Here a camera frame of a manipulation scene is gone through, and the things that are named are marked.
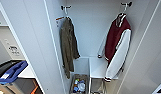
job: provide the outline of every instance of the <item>wardrobe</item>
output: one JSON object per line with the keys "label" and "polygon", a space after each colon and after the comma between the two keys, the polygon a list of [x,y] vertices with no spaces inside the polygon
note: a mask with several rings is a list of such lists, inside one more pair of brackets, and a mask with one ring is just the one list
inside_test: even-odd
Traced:
{"label": "wardrobe", "polygon": [[61,6],[71,6],[67,13],[81,56],[74,60],[71,77],[86,74],[90,82],[90,64],[98,59],[111,22],[124,10],[121,3],[129,2],[125,13],[132,34],[124,71],[105,83],[106,91],[151,94],[161,83],[161,0],[0,0],[0,11],[43,93],[69,94],[72,79],[65,76],[60,49],[66,17]]}

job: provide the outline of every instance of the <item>varsity jacket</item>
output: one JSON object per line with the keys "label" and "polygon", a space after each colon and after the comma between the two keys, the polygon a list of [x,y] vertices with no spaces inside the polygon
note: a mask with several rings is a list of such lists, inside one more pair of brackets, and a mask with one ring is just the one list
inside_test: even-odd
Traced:
{"label": "varsity jacket", "polygon": [[104,38],[98,52],[99,57],[102,57],[104,52],[105,58],[108,60],[108,67],[105,75],[106,79],[113,79],[116,77],[125,61],[129,48],[131,35],[130,25],[125,18],[125,15],[122,15],[121,17],[119,17],[119,15],[112,22],[108,35]]}

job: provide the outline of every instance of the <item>green jacket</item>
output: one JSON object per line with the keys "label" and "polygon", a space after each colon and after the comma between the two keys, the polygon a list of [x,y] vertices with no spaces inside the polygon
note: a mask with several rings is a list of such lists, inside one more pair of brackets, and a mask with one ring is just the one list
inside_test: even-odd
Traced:
{"label": "green jacket", "polygon": [[74,26],[69,17],[65,18],[60,30],[61,52],[63,67],[67,78],[70,78],[70,71],[74,72],[73,59],[80,57],[77,49],[77,41],[74,34]]}

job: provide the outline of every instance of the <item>box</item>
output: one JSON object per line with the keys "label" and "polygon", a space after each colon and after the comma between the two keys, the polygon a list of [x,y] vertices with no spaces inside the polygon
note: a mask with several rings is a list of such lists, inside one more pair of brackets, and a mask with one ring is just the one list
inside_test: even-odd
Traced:
{"label": "box", "polygon": [[[74,84],[75,84],[75,80],[76,79],[80,79],[80,81],[84,80],[84,83],[85,83],[85,91],[84,92],[73,93]],[[88,76],[87,75],[84,75],[84,74],[74,74],[74,76],[72,78],[71,87],[70,87],[70,94],[88,94]]]}

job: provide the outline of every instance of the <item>white sleeve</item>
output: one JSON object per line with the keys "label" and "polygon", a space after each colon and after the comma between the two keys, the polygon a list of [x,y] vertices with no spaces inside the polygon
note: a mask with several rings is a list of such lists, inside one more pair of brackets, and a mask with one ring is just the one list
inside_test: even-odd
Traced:
{"label": "white sleeve", "polygon": [[123,33],[122,40],[119,41],[120,43],[118,47],[116,47],[118,49],[112,58],[109,67],[107,68],[105,76],[106,78],[112,79],[118,73],[119,69],[122,67],[125,61],[125,57],[129,48],[131,30],[126,29]]}
{"label": "white sleeve", "polygon": [[101,44],[99,51],[98,51],[98,57],[100,57],[100,58],[103,57],[104,52],[105,52],[106,39],[107,39],[107,34],[105,34],[105,37],[104,37],[102,44]]}

